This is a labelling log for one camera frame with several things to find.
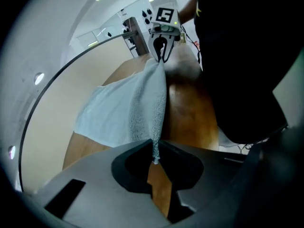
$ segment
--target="person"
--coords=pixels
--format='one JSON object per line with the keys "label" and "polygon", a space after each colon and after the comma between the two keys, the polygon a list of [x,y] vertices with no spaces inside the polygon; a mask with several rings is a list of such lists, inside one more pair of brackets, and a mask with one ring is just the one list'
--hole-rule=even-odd
{"label": "person", "polygon": [[272,91],[303,46],[301,0],[189,0],[204,83],[218,122],[235,143],[255,143],[286,125]]}

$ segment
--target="wooden table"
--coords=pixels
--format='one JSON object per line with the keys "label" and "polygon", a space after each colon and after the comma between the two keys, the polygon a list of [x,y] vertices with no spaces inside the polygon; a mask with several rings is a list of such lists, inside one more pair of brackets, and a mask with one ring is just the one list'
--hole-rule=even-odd
{"label": "wooden table", "polygon": [[[146,54],[124,62],[103,85],[141,72],[151,57]],[[173,49],[165,63],[165,73],[167,105],[161,139],[218,150],[218,127],[212,101],[204,86],[202,70],[187,45]],[[106,149],[109,147],[73,133],[63,169],[86,155]],[[151,164],[148,183],[152,185],[154,203],[168,216],[172,184],[160,164]]]}

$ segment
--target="white towel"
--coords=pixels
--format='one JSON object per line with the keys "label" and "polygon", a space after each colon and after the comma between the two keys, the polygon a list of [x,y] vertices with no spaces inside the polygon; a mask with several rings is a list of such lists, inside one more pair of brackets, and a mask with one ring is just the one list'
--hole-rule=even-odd
{"label": "white towel", "polygon": [[74,132],[110,147],[151,138],[152,155],[159,159],[166,96],[163,62],[149,59],[142,72],[99,86],[79,113]]}

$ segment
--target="cable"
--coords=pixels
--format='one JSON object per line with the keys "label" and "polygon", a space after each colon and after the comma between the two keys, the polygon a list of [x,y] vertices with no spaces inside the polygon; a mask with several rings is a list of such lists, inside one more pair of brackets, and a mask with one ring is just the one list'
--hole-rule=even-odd
{"label": "cable", "polygon": [[252,147],[252,145],[251,146],[245,146],[245,149],[250,150],[251,147]]}
{"label": "cable", "polygon": [[223,146],[223,147],[226,147],[226,148],[230,148],[230,147],[233,147],[233,146],[238,146],[239,145],[239,143],[238,144],[235,144],[235,145],[231,145],[231,146],[226,146],[226,145],[222,145],[222,144],[220,144],[220,146]]}
{"label": "cable", "polygon": [[245,144],[244,146],[243,146],[243,148],[242,148],[242,151],[243,151],[243,149],[247,149],[247,146],[249,146],[250,144]]}
{"label": "cable", "polygon": [[185,32],[185,34],[186,34],[186,40],[187,41],[189,41],[189,42],[191,42],[195,47],[196,47],[196,49],[198,50],[198,62],[199,62],[199,64],[200,64],[200,50],[199,50],[199,48],[197,47],[197,45],[195,45],[195,43],[193,42],[193,40],[191,40],[191,38],[188,36],[188,34],[187,34],[187,32],[186,32],[186,30],[185,30],[185,28],[181,25],[181,29]]}
{"label": "cable", "polygon": [[237,147],[238,147],[238,149],[239,149],[239,153],[240,153],[240,154],[243,154],[243,153],[242,153],[242,150],[243,150],[243,149],[241,149],[239,146],[237,146]]}

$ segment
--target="person's arm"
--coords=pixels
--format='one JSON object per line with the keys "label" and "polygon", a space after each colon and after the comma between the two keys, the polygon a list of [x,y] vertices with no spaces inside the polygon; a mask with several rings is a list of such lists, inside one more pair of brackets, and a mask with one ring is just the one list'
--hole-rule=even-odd
{"label": "person's arm", "polygon": [[194,18],[196,13],[197,3],[198,0],[189,0],[186,6],[181,11],[179,11],[181,24],[184,24]]}

